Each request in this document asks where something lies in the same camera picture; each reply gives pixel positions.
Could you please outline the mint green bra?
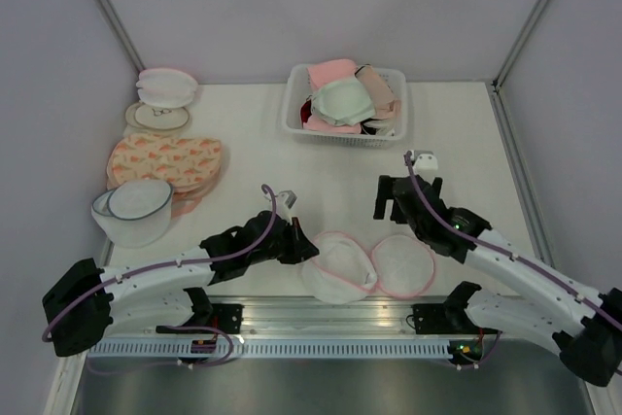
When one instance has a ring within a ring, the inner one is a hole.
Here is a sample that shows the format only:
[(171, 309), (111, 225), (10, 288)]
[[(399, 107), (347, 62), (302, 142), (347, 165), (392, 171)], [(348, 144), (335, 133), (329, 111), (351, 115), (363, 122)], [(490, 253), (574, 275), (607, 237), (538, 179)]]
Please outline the mint green bra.
[(374, 105), (356, 77), (325, 85), (311, 99), (312, 113), (336, 125), (356, 125), (375, 116)]

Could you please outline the white mesh laundry bag pink zipper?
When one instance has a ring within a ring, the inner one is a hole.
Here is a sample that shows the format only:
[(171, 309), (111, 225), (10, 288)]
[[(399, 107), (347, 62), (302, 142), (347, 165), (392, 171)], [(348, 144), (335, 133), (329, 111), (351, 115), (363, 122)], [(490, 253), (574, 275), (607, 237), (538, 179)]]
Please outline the white mesh laundry bag pink zipper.
[(411, 299), (426, 292), (436, 273), (432, 251), (405, 234), (381, 240), (369, 252), (338, 232), (319, 234), (319, 254), (300, 270), (306, 291), (324, 303), (347, 304), (381, 293)]

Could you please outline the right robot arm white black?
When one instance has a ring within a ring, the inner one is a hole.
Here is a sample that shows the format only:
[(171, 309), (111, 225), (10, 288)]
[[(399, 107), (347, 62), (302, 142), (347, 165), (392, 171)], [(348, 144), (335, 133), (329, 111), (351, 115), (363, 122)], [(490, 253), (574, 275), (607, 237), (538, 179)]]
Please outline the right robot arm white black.
[(444, 302), (455, 332), (494, 329), (553, 353), (576, 377), (604, 388), (621, 372), (621, 292), (602, 293), (547, 264), (521, 256), (491, 224), (466, 208), (448, 207), (442, 181), (420, 176), (378, 179), (373, 217), (408, 225), (435, 253), (476, 269), (516, 292), (495, 298), (463, 282)]

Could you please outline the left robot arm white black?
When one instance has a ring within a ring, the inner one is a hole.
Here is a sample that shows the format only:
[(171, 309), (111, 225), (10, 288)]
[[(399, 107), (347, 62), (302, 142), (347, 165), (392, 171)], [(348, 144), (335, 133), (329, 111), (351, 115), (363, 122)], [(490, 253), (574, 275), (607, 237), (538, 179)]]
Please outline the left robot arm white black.
[(161, 262), (104, 268), (81, 259), (42, 298), (48, 321), (42, 339), (57, 356), (70, 357), (116, 334), (201, 333), (213, 319), (208, 287), (238, 279), (255, 264), (298, 265), (318, 254), (298, 218), (261, 211)]

